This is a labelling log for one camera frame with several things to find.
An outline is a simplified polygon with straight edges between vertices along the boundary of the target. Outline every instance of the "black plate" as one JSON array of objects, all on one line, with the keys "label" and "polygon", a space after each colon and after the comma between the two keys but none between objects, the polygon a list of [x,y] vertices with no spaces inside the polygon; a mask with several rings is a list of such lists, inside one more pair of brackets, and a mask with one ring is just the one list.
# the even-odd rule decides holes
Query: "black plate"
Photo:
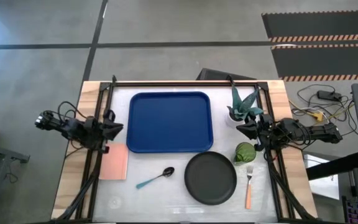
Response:
[{"label": "black plate", "polygon": [[222,154],[199,153],[186,166],[185,184],[197,201],[219,205],[227,201],[236,189],[236,170]]}]

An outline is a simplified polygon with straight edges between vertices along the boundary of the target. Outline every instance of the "teal spoon handle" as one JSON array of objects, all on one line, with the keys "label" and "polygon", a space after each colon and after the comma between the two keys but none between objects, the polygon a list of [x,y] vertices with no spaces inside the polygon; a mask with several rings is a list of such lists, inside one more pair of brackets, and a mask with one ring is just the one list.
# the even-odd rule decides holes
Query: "teal spoon handle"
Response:
[{"label": "teal spoon handle", "polygon": [[146,180],[146,181],[143,182],[143,183],[137,184],[137,185],[136,185],[136,188],[137,188],[137,189],[141,189],[142,187],[146,186],[148,183],[150,183],[151,181],[153,181],[153,180],[155,180],[155,179],[157,179],[157,178],[159,178],[159,177],[161,177],[161,176],[154,177],[153,179]]}]

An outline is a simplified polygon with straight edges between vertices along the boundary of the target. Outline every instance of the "potted plant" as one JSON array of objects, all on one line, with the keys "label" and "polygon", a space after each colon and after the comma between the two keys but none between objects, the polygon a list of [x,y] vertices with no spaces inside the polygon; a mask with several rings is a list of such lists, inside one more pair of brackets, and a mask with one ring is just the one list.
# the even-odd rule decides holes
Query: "potted plant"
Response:
[{"label": "potted plant", "polygon": [[249,114],[251,114],[252,116],[257,116],[264,112],[262,109],[258,107],[251,108],[258,95],[258,91],[259,89],[256,89],[253,93],[248,95],[244,100],[241,100],[239,92],[236,86],[234,85],[234,82],[231,82],[233,105],[232,107],[227,106],[227,108],[229,108],[229,114],[226,117],[227,125],[235,128],[240,124],[244,124],[244,120]]}]

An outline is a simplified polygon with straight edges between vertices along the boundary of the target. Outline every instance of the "desk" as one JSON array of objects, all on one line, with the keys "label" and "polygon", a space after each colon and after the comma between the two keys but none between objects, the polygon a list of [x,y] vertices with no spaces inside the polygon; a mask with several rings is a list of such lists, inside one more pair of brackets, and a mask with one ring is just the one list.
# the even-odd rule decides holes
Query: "desk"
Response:
[{"label": "desk", "polygon": [[[273,112],[276,120],[282,118],[291,118],[290,105],[288,102],[287,93],[285,91],[284,82],[281,80],[255,80],[255,81],[236,81],[236,82],[267,82],[270,99],[272,102]],[[100,82],[84,82],[80,100],[78,102],[78,110],[81,111],[85,116],[93,116],[94,109],[96,107],[96,100],[99,93],[99,84]],[[102,109],[103,111],[105,106],[106,96],[103,98]],[[75,149],[69,145],[67,153],[74,151]],[[62,167],[62,175],[60,177],[60,183],[57,190],[57,195],[55,203],[53,206],[52,218],[57,218],[61,215],[64,210],[69,206],[71,201],[75,198],[78,193],[81,185],[83,168],[85,165],[86,151],[79,151],[70,156],[70,159],[67,159]],[[286,148],[283,150],[284,164],[287,172],[288,182],[290,184],[291,191],[300,201],[302,206],[304,206],[307,211],[317,217],[316,208],[313,201],[313,196],[311,194],[308,177],[305,170],[305,165],[303,163],[302,154],[299,150],[294,148]],[[85,197],[85,206],[84,211],[88,210],[89,193]],[[280,192],[280,201],[283,208],[283,216],[288,217],[287,206],[283,194]]]}]

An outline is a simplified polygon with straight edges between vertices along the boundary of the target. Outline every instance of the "power adapter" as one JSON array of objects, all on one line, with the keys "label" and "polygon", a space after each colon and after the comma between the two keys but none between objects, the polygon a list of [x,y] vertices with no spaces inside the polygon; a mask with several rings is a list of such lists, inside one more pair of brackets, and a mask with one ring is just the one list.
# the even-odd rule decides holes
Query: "power adapter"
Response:
[{"label": "power adapter", "polygon": [[317,92],[317,98],[322,100],[329,100],[329,101],[337,101],[339,102],[342,98],[342,95],[340,93],[335,93],[333,91],[323,91],[319,90]]}]

